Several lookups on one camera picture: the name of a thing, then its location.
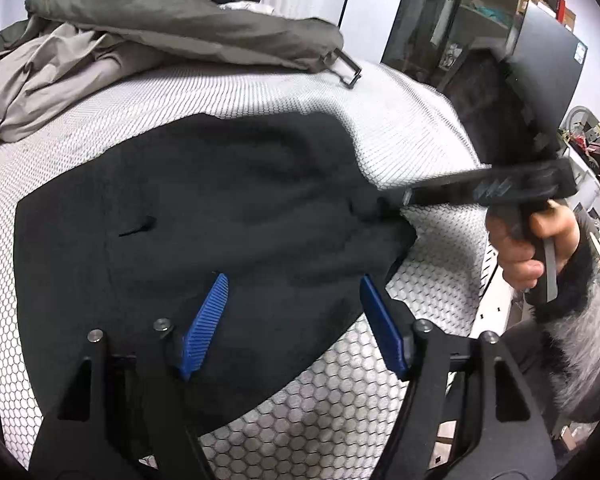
silver bolt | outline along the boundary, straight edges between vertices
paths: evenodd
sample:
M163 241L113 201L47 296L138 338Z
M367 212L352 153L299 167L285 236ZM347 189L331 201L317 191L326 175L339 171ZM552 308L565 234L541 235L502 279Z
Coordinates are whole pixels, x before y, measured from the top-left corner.
M100 339L102 339L103 335L104 334L102 333L102 330L100 330L99 328L94 328L93 330L91 330L91 332L87 334L87 339L92 343L97 343L98 341L100 341Z
M428 319L419 319L413 324L414 329L418 332L429 333L433 330L433 323Z
M482 339L484 339L487 343L494 344L497 343L500 338L498 334L492 332L491 330L487 330L486 332L482 332Z
M166 317L161 317L154 321L154 330L156 332L164 332L171 328L171 320Z

storage box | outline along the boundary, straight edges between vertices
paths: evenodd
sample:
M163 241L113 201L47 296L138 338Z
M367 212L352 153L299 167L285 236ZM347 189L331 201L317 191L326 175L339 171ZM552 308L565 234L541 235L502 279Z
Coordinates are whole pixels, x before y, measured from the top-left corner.
M556 13L557 9L552 9L551 6L547 3L547 1L544 1L544 0L520 0L520 3L518 4L518 12L520 12L521 14L524 14L526 11L526 6L528 5L529 2L535 3L542 9L546 10L547 13L549 13L555 17L555 13ZM573 29L575 28L575 25L576 25L576 15L571 9L564 10L564 18L562 20L562 24L566 28L568 28L571 32L573 32Z

person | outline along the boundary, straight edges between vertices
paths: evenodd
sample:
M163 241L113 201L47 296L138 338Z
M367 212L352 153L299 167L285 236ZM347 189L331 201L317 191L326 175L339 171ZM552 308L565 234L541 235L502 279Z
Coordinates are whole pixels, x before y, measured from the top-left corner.
M600 420L600 269L585 225L552 201L531 216L536 236L554 238L558 296L502 335L549 431L559 414L577 422ZM504 280L520 291L535 286L544 266L534 259L533 245L512 236L492 210L486 228Z

white mattress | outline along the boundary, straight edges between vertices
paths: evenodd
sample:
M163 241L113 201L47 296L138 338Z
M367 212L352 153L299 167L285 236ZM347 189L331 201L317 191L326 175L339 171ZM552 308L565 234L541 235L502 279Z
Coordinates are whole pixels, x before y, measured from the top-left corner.
M0 146L0 412L6 445L23 465L42 414L18 336L12 261L18 200L122 140L199 112L220 118L331 113L350 132L361 170L378 187L478 166L444 98L387 67L362 68L362 79L347 90L330 73L173 66L104 89L32 136ZM480 293L484 211L439 206L409 208L405 215L418 240L388 284L390 294L417 317L467 335ZM403 395L361 317L284 390L201 441L219 479L368 478Z

black cloth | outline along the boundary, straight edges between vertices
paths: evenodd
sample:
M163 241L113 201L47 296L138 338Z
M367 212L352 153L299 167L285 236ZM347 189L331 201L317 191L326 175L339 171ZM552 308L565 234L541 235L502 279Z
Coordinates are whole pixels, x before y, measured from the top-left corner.
M186 330L214 272L229 300L202 369L180 383L207 432L311 365L362 312L414 229L361 174L325 114L196 115L107 150L17 206L18 328L43 413L100 328L128 355L155 319Z

